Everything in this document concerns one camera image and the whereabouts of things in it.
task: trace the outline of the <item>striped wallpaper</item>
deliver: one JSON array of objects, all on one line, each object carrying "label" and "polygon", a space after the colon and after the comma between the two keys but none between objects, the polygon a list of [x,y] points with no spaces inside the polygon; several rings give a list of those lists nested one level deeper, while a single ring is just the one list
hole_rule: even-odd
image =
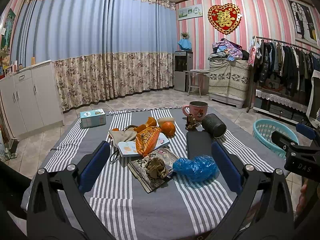
[{"label": "striped wallpaper", "polygon": [[[229,35],[224,35],[213,28],[207,16],[212,5],[226,3],[239,6],[243,15],[238,28]],[[190,34],[194,69],[209,69],[207,58],[212,53],[212,43],[224,37],[241,45],[247,51],[252,36],[256,35],[295,43],[320,53],[318,49],[295,41],[293,20],[286,0],[188,0],[176,5],[177,13],[179,8],[195,4],[203,5],[204,16],[177,22],[178,40],[181,39],[180,33]],[[320,14],[315,8],[312,8],[312,13],[317,29],[320,30]]]},{"label": "striped wallpaper", "polygon": [[7,4],[7,6],[5,7],[4,11],[2,12],[1,16],[0,16],[0,30],[2,30],[2,28],[4,27],[5,20],[7,19],[7,15],[8,15],[8,12],[9,12],[10,8],[14,12],[14,14],[16,15],[16,18],[15,18],[15,21],[14,21],[14,24],[13,24],[13,28],[12,28],[12,35],[11,35],[10,45],[12,45],[14,29],[15,29],[15,26],[17,24],[18,14],[19,14],[20,9],[22,7],[23,1],[24,0],[10,0],[9,3]]}]

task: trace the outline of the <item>white cabinet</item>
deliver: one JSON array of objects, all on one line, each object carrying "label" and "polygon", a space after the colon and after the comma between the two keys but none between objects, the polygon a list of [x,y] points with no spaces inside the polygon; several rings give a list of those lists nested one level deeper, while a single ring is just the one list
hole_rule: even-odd
[{"label": "white cabinet", "polygon": [[14,84],[16,98],[28,132],[43,127],[37,100],[34,95],[32,78],[23,79]]},{"label": "white cabinet", "polygon": [[15,137],[23,139],[64,124],[51,61],[3,78],[0,80],[0,92],[4,115]]},{"label": "white cabinet", "polygon": [[26,133],[27,129],[20,113],[13,76],[7,77],[0,82],[0,92],[11,132],[13,135]]},{"label": "white cabinet", "polygon": [[61,120],[61,107],[53,71],[52,63],[31,69],[36,101],[45,126]]}]

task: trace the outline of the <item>potted plant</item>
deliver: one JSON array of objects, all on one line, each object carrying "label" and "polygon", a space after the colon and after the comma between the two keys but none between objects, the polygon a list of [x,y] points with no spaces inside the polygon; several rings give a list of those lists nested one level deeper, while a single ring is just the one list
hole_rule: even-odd
[{"label": "potted plant", "polygon": [[182,38],[185,39],[185,40],[187,40],[187,39],[190,38],[189,33],[181,33],[181,36],[182,36]]}]

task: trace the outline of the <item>light blue box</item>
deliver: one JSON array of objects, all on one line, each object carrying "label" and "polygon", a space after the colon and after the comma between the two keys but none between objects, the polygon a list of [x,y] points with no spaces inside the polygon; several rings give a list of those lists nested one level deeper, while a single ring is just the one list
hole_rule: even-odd
[{"label": "light blue box", "polygon": [[102,109],[81,112],[80,120],[82,128],[94,127],[107,123],[106,114]]}]

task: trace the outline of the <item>laundry basket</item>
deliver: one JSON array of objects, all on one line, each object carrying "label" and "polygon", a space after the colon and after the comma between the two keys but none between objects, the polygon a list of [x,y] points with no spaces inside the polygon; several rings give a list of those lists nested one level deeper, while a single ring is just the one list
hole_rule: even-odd
[{"label": "laundry basket", "polygon": [[299,144],[297,136],[285,125],[269,120],[269,119],[259,119],[253,124],[253,136],[258,139],[262,144],[267,146],[271,151],[276,153],[279,157],[285,159],[285,151],[275,145],[271,140],[271,135],[274,131],[278,131],[285,136],[289,137],[291,140]]}]

